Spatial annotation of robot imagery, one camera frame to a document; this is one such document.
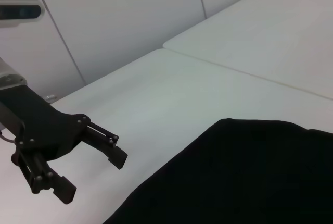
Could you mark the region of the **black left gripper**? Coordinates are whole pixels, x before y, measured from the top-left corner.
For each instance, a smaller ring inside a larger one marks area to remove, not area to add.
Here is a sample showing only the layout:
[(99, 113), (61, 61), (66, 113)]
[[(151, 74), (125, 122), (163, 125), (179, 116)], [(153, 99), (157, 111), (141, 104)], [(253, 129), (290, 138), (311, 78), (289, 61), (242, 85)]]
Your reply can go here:
[(14, 164), (32, 193), (53, 189), (64, 204), (73, 201), (76, 187), (51, 169), (45, 159), (70, 153), (80, 143), (84, 130), (85, 143), (106, 155), (116, 168), (122, 169), (128, 157), (117, 146), (117, 135), (92, 123), (84, 114), (56, 110), (26, 85), (1, 90), (1, 124), (15, 136), (19, 150), (14, 153)]

